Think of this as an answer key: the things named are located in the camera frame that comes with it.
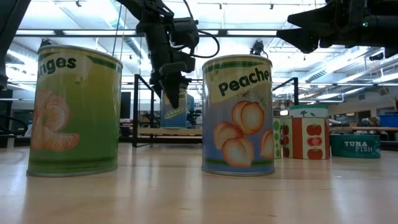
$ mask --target blue bin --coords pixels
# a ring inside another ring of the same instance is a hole
[[[398,128],[398,114],[380,115],[380,127]]]

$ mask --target table surface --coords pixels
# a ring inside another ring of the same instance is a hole
[[[0,223],[377,224],[398,220],[398,152],[381,159],[282,158],[276,173],[201,171],[201,148],[119,145],[119,169],[27,177],[26,147],[0,151]]]

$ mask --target peach illustration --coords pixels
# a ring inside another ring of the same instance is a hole
[[[265,159],[274,158],[274,135],[270,129],[265,130],[261,135],[260,155]]]
[[[216,148],[219,150],[221,150],[224,142],[228,139],[240,137],[243,137],[242,130],[228,121],[222,121],[214,127],[213,139]]]
[[[258,102],[240,101],[232,108],[232,120],[244,134],[256,134],[264,124],[264,111]]]
[[[79,134],[58,133],[69,120],[69,106],[49,90],[38,91],[35,101],[34,121],[30,147],[33,150],[48,148],[63,151],[79,143]]]
[[[225,161],[234,167],[251,167],[254,159],[254,146],[244,138],[227,140],[222,149]]]

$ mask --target tin can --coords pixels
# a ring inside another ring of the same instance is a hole
[[[272,127],[274,128],[274,158],[275,159],[280,159],[280,155],[282,154],[280,149],[281,149],[281,143],[282,143],[282,136],[280,133],[281,129],[281,124],[282,120],[281,118],[274,117],[274,122],[272,124]]]
[[[271,61],[256,55],[203,65],[203,165],[225,175],[267,175],[274,168]]]
[[[330,158],[328,118],[284,118],[282,125],[284,157]]]
[[[380,158],[380,136],[370,134],[330,135],[331,154],[352,158]]]
[[[289,108],[291,118],[328,118],[328,105],[296,105]]]
[[[27,174],[88,175],[117,169],[122,63],[82,47],[39,49]]]
[[[178,108],[173,108],[170,100],[162,91],[160,107],[160,127],[186,128],[187,127],[187,91],[180,89]]]

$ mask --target green label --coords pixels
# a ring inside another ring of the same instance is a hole
[[[380,137],[369,135],[331,135],[333,156],[380,158]]]
[[[67,175],[115,169],[121,68],[71,49],[41,52],[28,173]]]

